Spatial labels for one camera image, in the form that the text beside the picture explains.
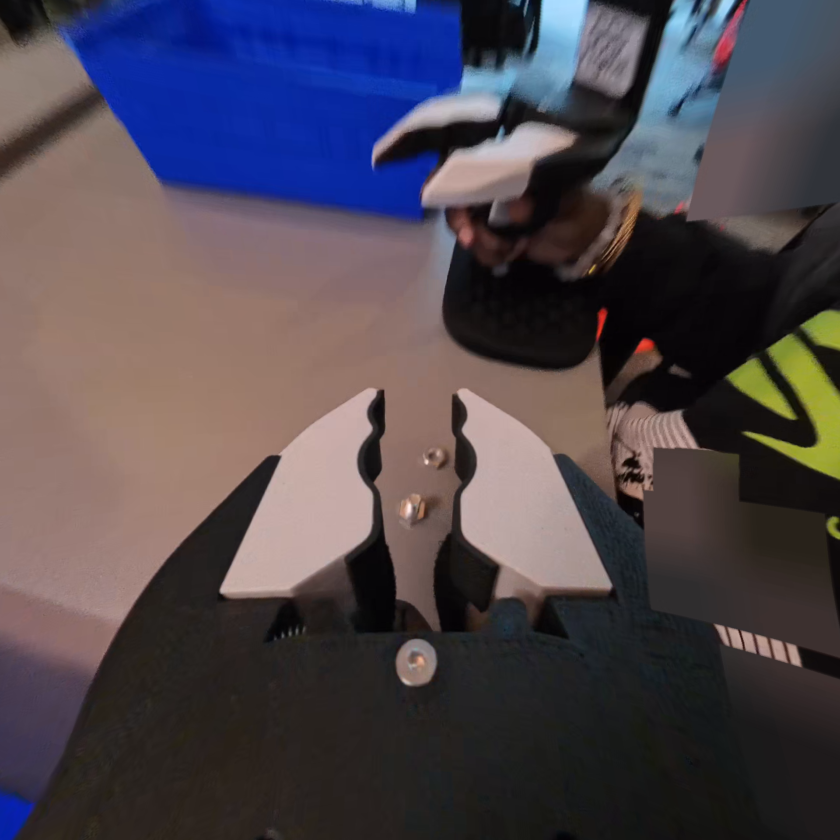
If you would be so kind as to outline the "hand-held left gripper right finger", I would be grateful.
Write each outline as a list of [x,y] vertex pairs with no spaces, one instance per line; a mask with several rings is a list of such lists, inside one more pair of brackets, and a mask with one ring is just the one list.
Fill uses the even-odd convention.
[[555,597],[602,600],[614,585],[550,446],[466,388],[453,395],[455,473],[449,533],[436,559],[443,631],[465,631],[515,600],[535,629]]

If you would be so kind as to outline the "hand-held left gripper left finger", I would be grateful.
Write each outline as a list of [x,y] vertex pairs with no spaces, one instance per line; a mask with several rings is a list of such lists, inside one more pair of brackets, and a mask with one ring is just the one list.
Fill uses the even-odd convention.
[[222,598],[286,600],[309,627],[329,602],[359,631],[393,629],[396,575],[375,485],[384,431],[385,393],[369,387],[283,448]]

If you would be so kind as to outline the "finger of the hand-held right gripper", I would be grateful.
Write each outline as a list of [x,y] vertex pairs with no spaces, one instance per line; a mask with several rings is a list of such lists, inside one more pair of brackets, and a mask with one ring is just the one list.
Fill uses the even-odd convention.
[[503,137],[454,151],[421,192],[425,209],[465,208],[490,230],[534,230],[580,179],[581,136],[525,122]]
[[417,104],[373,145],[372,168],[424,154],[448,156],[494,139],[504,99],[488,92],[456,93]]

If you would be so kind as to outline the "blue plastic bin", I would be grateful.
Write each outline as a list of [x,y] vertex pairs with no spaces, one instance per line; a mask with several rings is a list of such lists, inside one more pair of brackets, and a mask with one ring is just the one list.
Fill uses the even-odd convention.
[[456,2],[110,2],[59,31],[160,182],[424,216],[433,156],[371,153],[459,89]]
[[0,806],[1,839],[15,839],[35,805],[17,794],[1,791]]

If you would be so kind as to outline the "person's right forearm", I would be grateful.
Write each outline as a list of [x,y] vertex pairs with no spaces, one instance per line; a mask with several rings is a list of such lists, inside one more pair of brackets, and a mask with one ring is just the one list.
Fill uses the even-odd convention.
[[[705,386],[838,303],[839,208],[829,206],[775,254],[704,223],[641,213],[599,280],[601,306]],[[604,386],[630,357],[601,362]]]

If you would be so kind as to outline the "black round cushion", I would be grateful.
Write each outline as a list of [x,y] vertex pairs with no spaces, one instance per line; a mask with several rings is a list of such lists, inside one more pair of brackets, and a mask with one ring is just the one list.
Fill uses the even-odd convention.
[[456,244],[444,289],[444,327],[453,341],[480,357],[565,371],[595,347],[601,285],[598,278],[563,280],[525,259],[497,274]]

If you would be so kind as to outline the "small red object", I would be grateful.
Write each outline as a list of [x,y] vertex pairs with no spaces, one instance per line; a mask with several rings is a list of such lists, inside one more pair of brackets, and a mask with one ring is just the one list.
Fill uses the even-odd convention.
[[633,354],[657,352],[658,348],[636,325],[615,318],[601,308],[597,315],[596,342],[601,362],[617,358],[625,360]]

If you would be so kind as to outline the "black printed shirt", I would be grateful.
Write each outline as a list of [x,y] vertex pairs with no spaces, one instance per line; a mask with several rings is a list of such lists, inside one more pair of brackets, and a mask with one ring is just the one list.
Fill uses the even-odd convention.
[[703,395],[651,371],[607,410],[652,604],[838,677],[838,305]]

